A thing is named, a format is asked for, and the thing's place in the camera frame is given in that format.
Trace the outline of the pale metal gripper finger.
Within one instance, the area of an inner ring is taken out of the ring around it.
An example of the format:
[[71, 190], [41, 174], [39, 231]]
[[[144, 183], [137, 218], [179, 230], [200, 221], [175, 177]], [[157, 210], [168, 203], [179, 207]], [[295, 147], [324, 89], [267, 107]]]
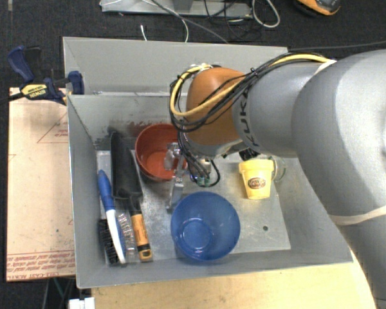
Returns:
[[182, 154], [178, 143], [172, 142], [167, 144], [163, 165], [165, 170], [182, 169]]
[[175, 206], [181, 199], [184, 190], [184, 183], [182, 176], [175, 176], [172, 179], [170, 187], [170, 197], [167, 202], [166, 209], [170, 210]]

